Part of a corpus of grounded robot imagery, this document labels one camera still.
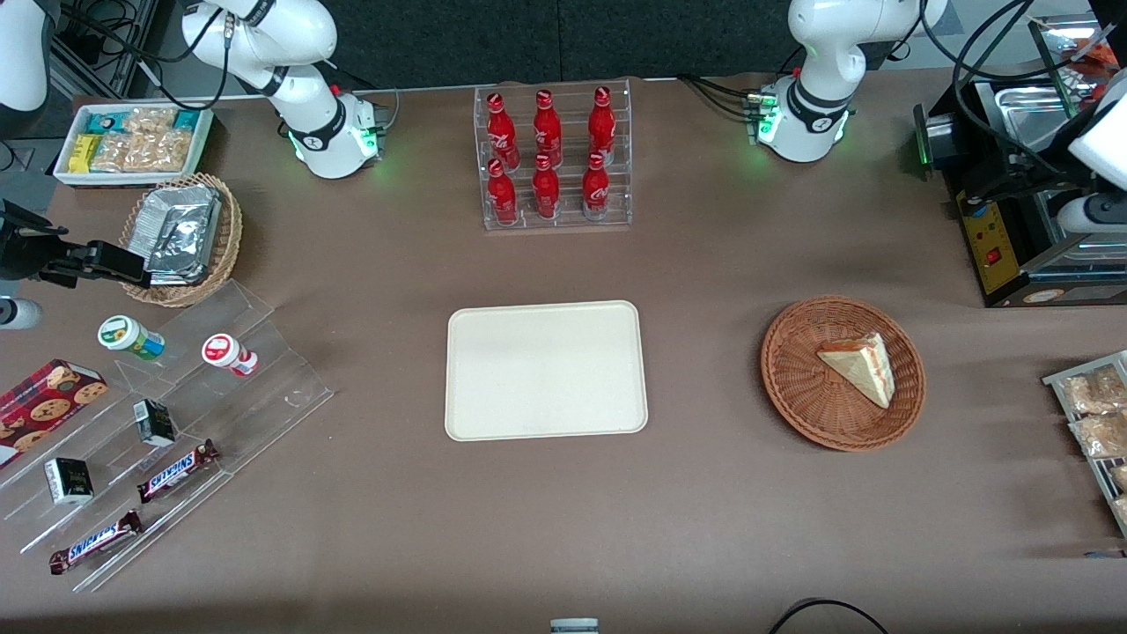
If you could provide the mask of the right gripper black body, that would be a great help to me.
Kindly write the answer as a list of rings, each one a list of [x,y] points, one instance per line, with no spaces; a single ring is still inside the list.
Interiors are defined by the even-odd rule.
[[[66,255],[62,236],[66,227],[55,227],[41,214],[3,200],[1,227],[1,274],[5,282],[19,282],[39,275],[56,258]]]

